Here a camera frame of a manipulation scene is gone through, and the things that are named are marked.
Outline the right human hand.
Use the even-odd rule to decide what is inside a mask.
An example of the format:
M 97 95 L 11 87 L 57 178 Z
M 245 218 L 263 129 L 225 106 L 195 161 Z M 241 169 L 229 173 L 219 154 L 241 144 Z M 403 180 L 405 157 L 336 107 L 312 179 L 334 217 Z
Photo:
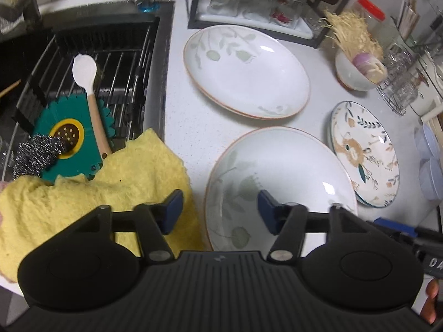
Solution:
M 426 286 L 426 300 L 420 316 L 428 323 L 433 324 L 437 320 L 435 300 L 439 295 L 439 281 L 432 279 Z

